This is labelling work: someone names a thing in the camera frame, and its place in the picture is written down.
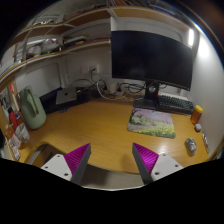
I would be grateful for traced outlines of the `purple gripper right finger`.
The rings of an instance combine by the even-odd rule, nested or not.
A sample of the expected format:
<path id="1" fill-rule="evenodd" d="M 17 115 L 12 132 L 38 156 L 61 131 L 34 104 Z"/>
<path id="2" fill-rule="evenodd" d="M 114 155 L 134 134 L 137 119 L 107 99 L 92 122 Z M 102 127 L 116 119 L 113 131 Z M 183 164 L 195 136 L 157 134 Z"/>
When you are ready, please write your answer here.
<path id="1" fill-rule="evenodd" d="M 132 154 L 145 185 L 182 169 L 168 154 L 157 154 L 137 143 L 132 145 Z"/>

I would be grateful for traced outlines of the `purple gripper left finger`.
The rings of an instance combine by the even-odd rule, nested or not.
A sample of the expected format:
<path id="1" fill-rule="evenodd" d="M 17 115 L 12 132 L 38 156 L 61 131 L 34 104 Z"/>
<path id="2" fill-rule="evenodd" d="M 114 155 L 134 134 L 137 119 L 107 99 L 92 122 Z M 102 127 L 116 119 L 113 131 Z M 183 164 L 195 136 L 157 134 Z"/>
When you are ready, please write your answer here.
<path id="1" fill-rule="evenodd" d="M 42 166 L 42 169 L 79 185 L 90 155 L 91 144 L 88 143 L 66 155 L 56 154 Z"/>

